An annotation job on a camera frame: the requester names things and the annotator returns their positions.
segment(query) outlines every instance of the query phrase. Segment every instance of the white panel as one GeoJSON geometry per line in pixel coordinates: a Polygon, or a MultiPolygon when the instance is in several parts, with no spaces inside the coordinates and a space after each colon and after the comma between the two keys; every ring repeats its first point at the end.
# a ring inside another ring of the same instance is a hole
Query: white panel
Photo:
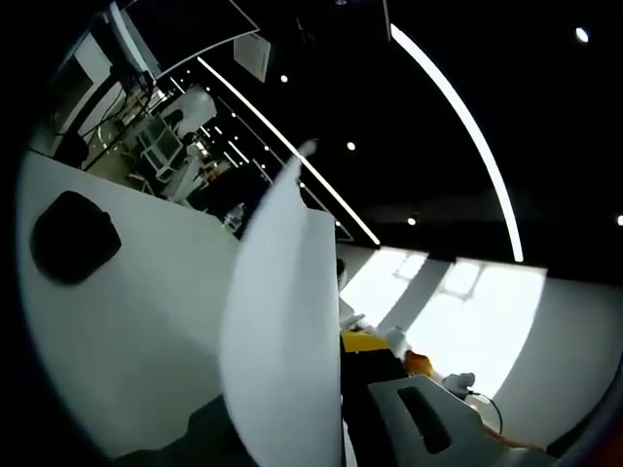
{"type": "Polygon", "coordinates": [[[303,204],[293,158],[237,259],[220,366],[232,421],[262,466],[341,464],[334,220],[303,204]]]}

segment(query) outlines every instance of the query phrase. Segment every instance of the spotlight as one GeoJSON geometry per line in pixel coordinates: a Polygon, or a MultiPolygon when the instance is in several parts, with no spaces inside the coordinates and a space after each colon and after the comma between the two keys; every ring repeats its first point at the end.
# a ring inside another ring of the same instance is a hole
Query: spotlight
{"type": "Polygon", "coordinates": [[[575,28],[575,37],[577,37],[578,41],[583,42],[584,44],[588,42],[588,34],[581,27],[575,28]]]}

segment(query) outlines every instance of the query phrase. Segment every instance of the curved light strip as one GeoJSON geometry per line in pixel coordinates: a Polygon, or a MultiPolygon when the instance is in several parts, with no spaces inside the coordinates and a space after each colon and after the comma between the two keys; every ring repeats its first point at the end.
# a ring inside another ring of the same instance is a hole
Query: curved light strip
{"type": "Polygon", "coordinates": [[[485,163],[485,167],[489,172],[491,181],[494,183],[495,193],[497,194],[497,199],[499,199],[499,205],[502,208],[502,214],[504,215],[504,219],[506,221],[506,228],[508,229],[508,235],[510,236],[510,243],[513,248],[515,261],[518,263],[523,262],[524,252],[522,250],[522,242],[519,239],[519,231],[517,229],[515,214],[513,213],[513,206],[510,203],[506,186],[504,185],[502,176],[499,173],[497,164],[495,163],[494,155],[492,154],[491,149],[489,149],[487,140],[485,140],[485,136],[483,136],[483,133],[476,124],[476,121],[469,113],[469,110],[467,110],[467,106],[465,106],[450,82],[441,73],[439,68],[435,66],[430,58],[428,58],[426,54],[394,24],[391,25],[391,37],[393,37],[400,47],[402,47],[410,56],[413,57],[413,59],[419,66],[421,66],[421,68],[423,68],[433,83],[437,85],[437,88],[443,92],[448,99],[448,102],[450,102],[450,105],[452,105],[455,112],[457,112],[457,115],[465,126],[465,129],[467,129],[469,136],[471,136],[476,148],[478,148],[480,157],[485,163]]]}

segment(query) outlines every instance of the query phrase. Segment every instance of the black cable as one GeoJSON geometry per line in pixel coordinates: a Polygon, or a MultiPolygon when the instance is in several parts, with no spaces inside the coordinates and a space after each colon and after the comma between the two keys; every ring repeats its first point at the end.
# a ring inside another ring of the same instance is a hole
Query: black cable
{"type": "Polygon", "coordinates": [[[489,402],[491,402],[492,406],[494,406],[494,409],[497,412],[497,418],[499,418],[499,434],[501,435],[502,429],[504,428],[504,420],[502,419],[502,412],[499,411],[499,407],[497,406],[495,401],[491,397],[481,394],[480,392],[469,391],[469,394],[471,394],[472,396],[484,397],[489,402]]]}
{"type": "Polygon", "coordinates": [[[106,122],[108,122],[109,120],[115,119],[117,117],[119,117],[119,115],[121,115],[121,113],[126,110],[126,105],[128,104],[128,96],[129,93],[126,92],[126,97],[124,98],[124,103],[121,106],[121,109],[119,109],[119,112],[116,112],[115,114],[111,115],[110,117],[107,117],[108,112],[110,112],[110,110],[115,106],[115,104],[117,102],[119,102],[119,97],[121,97],[121,93],[124,91],[123,88],[121,88],[119,90],[119,93],[117,94],[117,97],[115,97],[115,100],[113,100],[113,103],[110,104],[108,106],[108,108],[106,109],[106,111],[103,114],[102,119],[99,121],[99,123],[97,125],[95,125],[93,128],[91,128],[89,131],[85,131],[85,133],[82,135],[82,137],[84,138],[85,136],[87,136],[88,134],[90,134],[91,132],[95,131],[96,129],[98,129],[100,126],[104,125],[106,122]]]}
{"type": "Polygon", "coordinates": [[[83,168],[83,170],[86,172],[88,171],[91,167],[93,167],[93,165],[99,161],[99,159],[108,152],[108,150],[112,147],[115,146],[115,144],[117,143],[117,141],[119,141],[121,139],[121,137],[126,133],[126,131],[128,131],[128,128],[131,126],[131,124],[134,122],[134,120],[136,119],[136,117],[138,117],[139,115],[141,115],[143,112],[145,112],[145,110],[147,109],[147,106],[149,105],[149,101],[152,98],[152,94],[154,93],[154,89],[156,87],[150,83],[150,85],[148,85],[147,88],[147,98],[145,99],[145,103],[143,104],[143,106],[141,107],[141,109],[138,111],[138,113],[134,116],[134,118],[132,119],[131,122],[129,122],[126,127],[119,132],[119,134],[117,136],[115,136],[113,138],[112,141],[110,141],[108,143],[108,146],[106,146],[97,156],[95,156],[93,158],[93,160],[91,162],[89,162],[89,164],[87,164],[87,166],[85,168],[83,168]]]}

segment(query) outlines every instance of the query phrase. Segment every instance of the bright window light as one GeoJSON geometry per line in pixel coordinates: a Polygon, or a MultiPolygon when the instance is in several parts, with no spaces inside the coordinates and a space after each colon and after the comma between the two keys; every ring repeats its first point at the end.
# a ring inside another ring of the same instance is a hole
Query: bright window light
{"type": "Polygon", "coordinates": [[[230,162],[234,165],[235,168],[238,168],[238,164],[236,163],[236,161],[232,159],[232,157],[229,154],[227,154],[225,151],[223,151],[223,154],[225,155],[227,159],[230,160],[230,162]]]}
{"type": "Polygon", "coordinates": [[[583,42],[584,44],[588,42],[588,34],[581,27],[575,28],[575,37],[577,37],[578,41],[583,42]]]}
{"type": "Polygon", "coordinates": [[[185,93],[186,93],[186,91],[184,91],[184,90],[182,89],[182,87],[181,87],[181,86],[179,86],[179,84],[178,84],[178,83],[177,83],[177,82],[176,82],[176,81],[175,81],[172,77],[171,77],[171,81],[175,84],[175,87],[176,87],[176,88],[178,88],[179,90],[181,90],[181,91],[182,91],[182,94],[185,94],[185,93]]]}
{"type": "Polygon", "coordinates": [[[340,297],[355,314],[365,314],[366,321],[377,327],[407,290],[427,256],[419,251],[382,247],[348,282],[340,297]]]}
{"type": "Polygon", "coordinates": [[[232,148],[234,148],[234,151],[236,151],[238,153],[238,155],[242,158],[243,161],[245,161],[246,163],[249,163],[249,159],[246,158],[246,156],[240,151],[240,149],[238,149],[233,142],[228,141],[228,144],[230,146],[232,146],[232,148]]]}
{"type": "Polygon", "coordinates": [[[335,189],[331,185],[329,185],[329,182],[327,182],[326,179],[322,175],[320,175],[320,172],[318,172],[315,167],[297,151],[292,143],[290,143],[290,141],[288,141],[285,136],[283,136],[283,134],[281,134],[281,132],[276,129],[276,127],[271,124],[271,122],[269,122],[269,120],[264,117],[264,115],[262,115],[262,113],[260,113],[260,111],[257,110],[255,106],[253,106],[253,104],[251,104],[251,102],[248,101],[246,97],[244,97],[236,88],[234,88],[234,86],[229,81],[223,78],[216,70],[214,70],[214,68],[208,65],[205,60],[203,60],[200,56],[197,57],[197,60],[201,65],[205,67],[205,69],[207,69],[207,71],[212,73],[212,75],[214,75],[217,80],[223,83],[238,99],[240,99],[240,101],[244,105],[246,105],[246,107],[251,112],[253,112],[253,114],[255,114],[255,116],[260,119],[260,121],[262,121],[262,123],[266,125],[277,138],[279,138],[279,140],[285,145],[285,147],[301,161],[301,164],[311,173],[311,175],[313,175],[318,180],[318,182],[320,182],[320,184],[331,194],[333,198],[335,198],[335,200],[350,215],[350,217],[352,217],[352,219],[363,230],[363,232],[365,232],[376,245],[380,245],[381,242],[379,241],[377,236],[374,235],[372,231],[368,228],[368,226],[364,224],[361,218],[352,210],[347,202],[344,201],[344,199],[338,194],[338,192],[336,192],[335,189]]]}
{"type": "Polygon", "coordinates": [[[473,390],[494,397],[528,338],[545,276],[545,269],[459,259],[407,330],[407,342],[441,377],[473,373],[473,390]],[[473,267],[482,269],[478,277],[473,267]],[[471,292],[461,297],[456,290],[471,292]]]}
{"type": "Polygon", "coordinates": [[[508,235],[510,236],[510,243],[513,249],[515,261],[518,263],[523,262],[524,252],[522,250],[522,242],[519,238],[519,230],[517,229],[517,220],[515,219],[513,206],[510,203],[510,197],[506,191],[506,186],[504,185],[501,173],[499,173],[494,155],[487,144],[485,136],[476,124],[476,121],[467,109],[467,106],[465,106],[464,102],[460,99],[448,79],[441,73],[439,68],[437,68],[430,58],[428,58],[428,56],[394,24],[391,25],[391,37],[393,37],[400,47],[402,47],[426,72],[437,88],[439,88],[439,90],[441,90],[446,96],[446,99],[448,99],[450,105],[452,105],[455,109],[455,112],[457,112],[458,117],[476,145],[476,148],[480,153],[480,157],[489,172],[491,181],[494,184],[495,193],[497,194],[497,199],[499,200],[499,205],[502,208],[502,214],[504,215],[504,220],[506,221],[506,229],[508,230],[508,235]]]}

